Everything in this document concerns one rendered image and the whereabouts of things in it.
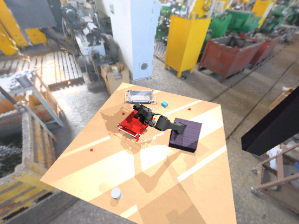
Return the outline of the red plastic tray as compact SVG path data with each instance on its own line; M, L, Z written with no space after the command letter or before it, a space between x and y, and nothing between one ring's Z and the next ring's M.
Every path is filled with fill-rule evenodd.
M140 135L145 131L145 129L148 127L149 125L144 125L141 129L140 129L140 132L138 132ZM127 130L127 129L125 129L124 127L122 127L122 128L120 128L120 129L122 129L122 130L124 130L124 131L126 131L126 132L128 132L128 133L130 133L130 134L132 134L132 135L136 135L135 133L133 133L133 132L131 132L131 131L129 131L129 130ZM139 137L140 137L140 135L137 135L136 137L134 137L135 139L137 139L136 141L138 142L138 140L139 140Z

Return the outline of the small teal block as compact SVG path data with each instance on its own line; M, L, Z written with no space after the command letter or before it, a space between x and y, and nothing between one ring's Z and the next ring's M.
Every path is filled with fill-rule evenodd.
M164 108L166 108L166 107L168 106L168 103L165 102L165 101L163 101L163 102L161 103L161 106L164 107Z

